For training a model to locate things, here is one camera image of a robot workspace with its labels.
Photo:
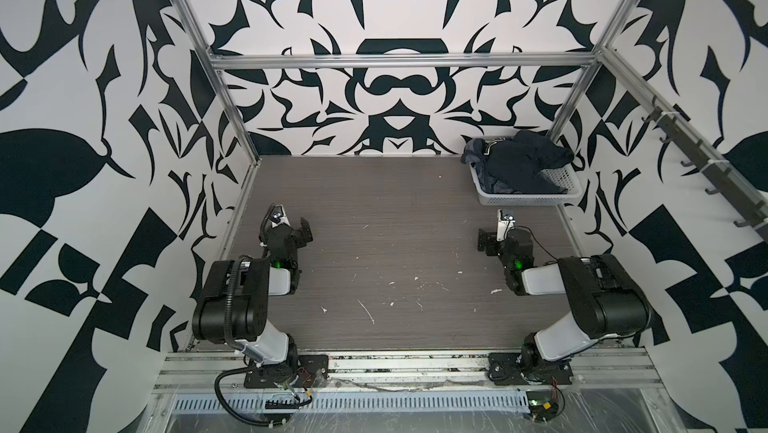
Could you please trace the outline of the navy tank top red trim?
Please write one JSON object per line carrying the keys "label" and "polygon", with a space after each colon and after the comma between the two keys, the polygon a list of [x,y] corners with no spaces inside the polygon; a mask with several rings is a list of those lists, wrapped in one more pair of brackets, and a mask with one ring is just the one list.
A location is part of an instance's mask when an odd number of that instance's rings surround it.
{"label": "navy tank top red trim", "polygon": [[484,163],[484,182],[491,194],[559,195],[561,187],[542,172],[570,165],[574,153],[545,136],[520,131],[510,139],[488,147]]}

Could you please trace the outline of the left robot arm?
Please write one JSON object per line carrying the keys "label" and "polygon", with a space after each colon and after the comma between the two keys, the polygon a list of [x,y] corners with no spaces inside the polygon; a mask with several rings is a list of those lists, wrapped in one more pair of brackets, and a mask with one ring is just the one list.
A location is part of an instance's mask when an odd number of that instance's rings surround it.
{"label": "left robot arm", "polygon": [[258,366],[287,362],[295,346],[289,334],[269,321],[268,303],[296,293],[299,250],[312,241],[306,219],[294,228],[285,219],[268,218],[260,234],[261,257],[213,263],[193,314],[193,337],[225,345]]}

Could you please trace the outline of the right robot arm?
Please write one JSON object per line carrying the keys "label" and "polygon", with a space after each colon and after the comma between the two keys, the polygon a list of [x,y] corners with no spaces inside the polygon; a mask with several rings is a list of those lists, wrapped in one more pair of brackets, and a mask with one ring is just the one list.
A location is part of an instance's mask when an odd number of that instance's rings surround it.
{"label": "right robot arm", "polygon": [[551,326],[526,336],[518,353],[489,355],[488,378],[497,385],[568,384],[573,356],[603,340],[639,335],[653,317],[645,294],[613,255],[561,257],[536,266],[533,243],[523,229],[478,231],[477,249],[500,260],[515,295],[563,295],[569,306]]}

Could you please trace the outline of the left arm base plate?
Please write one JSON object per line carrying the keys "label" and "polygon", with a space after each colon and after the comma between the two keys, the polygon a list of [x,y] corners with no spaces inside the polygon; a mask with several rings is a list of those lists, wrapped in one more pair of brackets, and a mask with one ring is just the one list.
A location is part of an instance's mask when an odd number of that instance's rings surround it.
{"label": "left arm base plate", "polygon": [[288,357],[279,364],[253,367],[245,376],[246,389],[311,388],[327,378],[327,355]]}

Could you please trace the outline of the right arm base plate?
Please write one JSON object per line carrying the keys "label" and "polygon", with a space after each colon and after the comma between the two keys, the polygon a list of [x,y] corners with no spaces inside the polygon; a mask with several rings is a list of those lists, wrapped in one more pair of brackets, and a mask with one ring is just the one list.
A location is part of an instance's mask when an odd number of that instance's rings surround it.
{"label": "right arm base plate", "polygon": [[570,385],[573,371],[569,360],[547,361],[537,353],[490,353],[487,378],[496,386]]}

